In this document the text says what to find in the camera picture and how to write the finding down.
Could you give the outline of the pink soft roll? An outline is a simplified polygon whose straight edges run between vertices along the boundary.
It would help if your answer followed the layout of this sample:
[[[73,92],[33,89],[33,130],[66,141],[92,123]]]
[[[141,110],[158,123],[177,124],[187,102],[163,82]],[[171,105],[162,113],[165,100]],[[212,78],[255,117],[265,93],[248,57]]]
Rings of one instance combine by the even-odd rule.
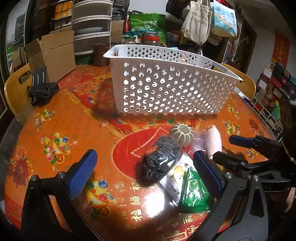
[[[216,152],[222,151],[221,135],[215,125],[208,126],[206,130],[206,145],[209,159],[213,159]]]

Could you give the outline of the green foil packet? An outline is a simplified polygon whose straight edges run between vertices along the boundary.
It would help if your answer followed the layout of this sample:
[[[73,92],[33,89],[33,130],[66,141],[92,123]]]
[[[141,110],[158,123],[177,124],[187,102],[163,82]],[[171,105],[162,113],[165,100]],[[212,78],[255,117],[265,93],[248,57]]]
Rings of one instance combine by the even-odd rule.
[[[207,213],[215,200],[208,192],[200,175],[193,168],[185,174],[179,207],[183,213]]]

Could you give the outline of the beige ribbed round sponge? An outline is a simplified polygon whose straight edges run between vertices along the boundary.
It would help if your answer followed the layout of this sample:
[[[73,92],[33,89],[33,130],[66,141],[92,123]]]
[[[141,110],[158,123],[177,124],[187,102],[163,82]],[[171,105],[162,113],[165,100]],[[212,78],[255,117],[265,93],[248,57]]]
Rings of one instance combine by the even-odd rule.
[[[169,133],[183,148],[191,145],[194,139],[194,131],[192,127],[184,123],[177,123],[171,126]]]

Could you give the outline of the white cartoon wipes packet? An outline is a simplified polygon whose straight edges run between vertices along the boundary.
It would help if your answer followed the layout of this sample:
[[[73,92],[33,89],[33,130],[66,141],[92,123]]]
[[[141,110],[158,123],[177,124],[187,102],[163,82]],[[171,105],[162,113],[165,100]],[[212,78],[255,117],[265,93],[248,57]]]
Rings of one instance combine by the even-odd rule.
[[[181,159],[177,161],[168,174],[159,181],[159,184],[161,184],[172,197],[175,205],[178,205],[180,201],[184,178],[189,169],[196,171],[191,157],[187,153],[183,153]]]

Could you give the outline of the black mesh scrubber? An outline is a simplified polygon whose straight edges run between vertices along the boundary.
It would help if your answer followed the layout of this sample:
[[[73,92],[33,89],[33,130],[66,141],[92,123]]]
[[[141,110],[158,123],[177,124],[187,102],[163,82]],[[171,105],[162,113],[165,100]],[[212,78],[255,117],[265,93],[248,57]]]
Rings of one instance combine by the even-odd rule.
[[[172,136],[160,136],[137,165],[137,181],[144,187],[158,183],[181,159],[182,154],[182,146]]]

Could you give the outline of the right yellow wooden chair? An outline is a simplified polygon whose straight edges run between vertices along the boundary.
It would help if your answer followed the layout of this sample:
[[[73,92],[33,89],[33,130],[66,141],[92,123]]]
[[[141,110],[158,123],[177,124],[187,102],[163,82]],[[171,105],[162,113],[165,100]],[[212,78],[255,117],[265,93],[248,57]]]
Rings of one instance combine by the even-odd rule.
[[[245,97],[252,101],[256,93],[256,85],[254,81],[250,77],[248,77],[247,75],[245,75],[244,73],[240,72],[239,70],[235,69],[230,65],[227,65],[225,63],[221,63],[221,65],[223,65],[229,71],[238,75],[242,79],[242,81],[236,84],[235,87],[239,89],[239,91],[242,92]]]

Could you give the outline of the yellow wooden chair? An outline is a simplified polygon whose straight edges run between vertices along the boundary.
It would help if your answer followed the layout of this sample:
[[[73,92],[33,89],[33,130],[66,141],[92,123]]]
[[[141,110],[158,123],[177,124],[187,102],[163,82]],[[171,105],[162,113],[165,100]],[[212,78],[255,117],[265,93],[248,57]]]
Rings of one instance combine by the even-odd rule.
[[[17,116],[31,107],[28,88],[32,85],[30,65],[26,64],[13,73],[4,85],[4,95],[12,113]]]
[[[242,79],[242,81],[236,84],[235,87],[239,89],[239,91],[242,92],[245,97],[252,101],[256,93],[256,85],[254,81],[250,77],[248,77],[247,75],[245,75],[244,73],[240,72],[239,70],[235,69],[230,65],[227,65],[225,63],[221,63],[221,65],[223,65],[229,71],[238,75]]]

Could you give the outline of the shelf with boxes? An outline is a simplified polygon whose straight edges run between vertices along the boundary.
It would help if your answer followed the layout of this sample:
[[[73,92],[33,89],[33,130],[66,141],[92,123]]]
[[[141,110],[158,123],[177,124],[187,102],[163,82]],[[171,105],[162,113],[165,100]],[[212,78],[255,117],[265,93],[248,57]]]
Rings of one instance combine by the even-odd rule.
[[[295,129],[295,78],[280,63],[271,64],[257,81],[252,108],[277,141]]]

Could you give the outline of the white perforated plastic basket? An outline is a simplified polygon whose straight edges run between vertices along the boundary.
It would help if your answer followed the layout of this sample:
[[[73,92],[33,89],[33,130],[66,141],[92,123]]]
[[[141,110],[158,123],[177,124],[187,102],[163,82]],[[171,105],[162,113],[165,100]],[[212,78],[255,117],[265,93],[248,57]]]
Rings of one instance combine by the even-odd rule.
[[[136,114],[217,114],[242,78],[191,52],[115,45],[109,59],[116,109]]]

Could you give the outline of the blue illustrated paper bag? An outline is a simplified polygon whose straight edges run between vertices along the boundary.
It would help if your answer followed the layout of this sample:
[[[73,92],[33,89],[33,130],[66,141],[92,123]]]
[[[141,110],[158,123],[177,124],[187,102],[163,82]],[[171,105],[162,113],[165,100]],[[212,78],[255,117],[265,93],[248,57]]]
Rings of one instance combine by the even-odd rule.
[[[211,2],[211,32],[219,37],[236,37],[237,20],[234,9],[218,1]]]

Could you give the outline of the beige canvas tote bag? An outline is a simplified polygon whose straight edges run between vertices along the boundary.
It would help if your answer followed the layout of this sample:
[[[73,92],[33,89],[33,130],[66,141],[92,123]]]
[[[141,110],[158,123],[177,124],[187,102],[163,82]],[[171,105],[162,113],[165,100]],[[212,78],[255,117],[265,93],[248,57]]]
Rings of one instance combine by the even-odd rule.
[[[190,9],[181,27],[181,32],[185,38],[202,46],[210,35],[211,20],[210,1],[190,1]]]

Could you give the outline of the left yellow wooden chair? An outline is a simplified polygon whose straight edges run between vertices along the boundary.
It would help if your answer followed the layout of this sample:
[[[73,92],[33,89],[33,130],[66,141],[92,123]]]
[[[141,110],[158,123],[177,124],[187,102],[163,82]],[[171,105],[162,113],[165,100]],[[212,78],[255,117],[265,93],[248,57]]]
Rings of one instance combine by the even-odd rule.
[[[12,113],[17,116],[31,107],[28,88],[32,85],[30,65],[26,64],[13,73],[4,85],[4,95]]]

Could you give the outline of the black phone clamp stand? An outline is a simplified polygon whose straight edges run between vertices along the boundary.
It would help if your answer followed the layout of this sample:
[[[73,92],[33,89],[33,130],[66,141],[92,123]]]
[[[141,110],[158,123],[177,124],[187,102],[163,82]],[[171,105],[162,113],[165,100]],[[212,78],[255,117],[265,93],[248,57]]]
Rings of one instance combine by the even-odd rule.
[[[59,91],[57,82],[47,83],[47,66],[41,66],[33,71],[32,85],[27,87],[28,97],[32,106],[43,106]]]

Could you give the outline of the red-lid pickle jar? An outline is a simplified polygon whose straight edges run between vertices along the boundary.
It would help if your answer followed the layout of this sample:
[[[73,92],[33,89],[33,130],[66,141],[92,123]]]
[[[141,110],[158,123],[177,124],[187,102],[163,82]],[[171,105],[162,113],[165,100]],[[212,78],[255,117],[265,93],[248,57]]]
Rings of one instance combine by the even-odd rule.
[[[160,41],[161,40],[157,32],[144,31],[142,33],[141,43],[143,45],[159,46]]]

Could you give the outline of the green shopping bag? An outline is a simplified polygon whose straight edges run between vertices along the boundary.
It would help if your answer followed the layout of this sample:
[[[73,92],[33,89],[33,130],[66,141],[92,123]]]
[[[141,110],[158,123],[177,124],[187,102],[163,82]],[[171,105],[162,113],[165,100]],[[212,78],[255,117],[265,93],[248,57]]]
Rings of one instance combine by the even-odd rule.
[[[130,31],[152,31],[159,35],[161,42],[166,42],[166,16],[158,13],[140,13],[131,11],[129,13]]]

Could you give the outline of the brown cardboard box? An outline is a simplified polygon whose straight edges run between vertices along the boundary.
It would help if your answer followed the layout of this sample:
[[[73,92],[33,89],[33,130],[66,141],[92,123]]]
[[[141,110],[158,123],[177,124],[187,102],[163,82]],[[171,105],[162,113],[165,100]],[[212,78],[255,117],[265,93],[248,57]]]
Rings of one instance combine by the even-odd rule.
[[[74,57],[74,32],[66,31],[44,35],[25,45],[30,70],[47,68],[47,82],[61,80],[76,68]]]

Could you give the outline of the brown ceramic mug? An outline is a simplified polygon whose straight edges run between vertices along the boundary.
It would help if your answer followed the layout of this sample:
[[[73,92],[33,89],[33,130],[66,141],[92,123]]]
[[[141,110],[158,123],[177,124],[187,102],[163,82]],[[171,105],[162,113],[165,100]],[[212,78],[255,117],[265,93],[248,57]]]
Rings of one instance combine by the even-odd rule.
[[[105,58],[103,55],[110,49],[110,44],[99,43],[93,45],[93,65],[94,66],[108,66],[110,60]]]

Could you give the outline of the grey tiered food cover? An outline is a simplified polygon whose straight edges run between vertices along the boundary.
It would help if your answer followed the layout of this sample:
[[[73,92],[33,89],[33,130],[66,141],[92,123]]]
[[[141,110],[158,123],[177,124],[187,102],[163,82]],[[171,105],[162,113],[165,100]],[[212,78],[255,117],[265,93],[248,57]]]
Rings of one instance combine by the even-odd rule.
[[[74,55],[93,52],[96,44],[111,44],[113,1],[80,1],[73,6]]]

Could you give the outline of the red wall banner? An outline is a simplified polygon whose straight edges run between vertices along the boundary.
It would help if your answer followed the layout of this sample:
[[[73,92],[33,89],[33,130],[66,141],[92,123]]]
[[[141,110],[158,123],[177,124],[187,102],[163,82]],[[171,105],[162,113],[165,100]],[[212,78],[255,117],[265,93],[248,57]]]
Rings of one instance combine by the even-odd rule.
[[[290,41],[283,32],[276,30],[274,39],[272,63],[280,63],[287,67],[288,57],[290,52]]]

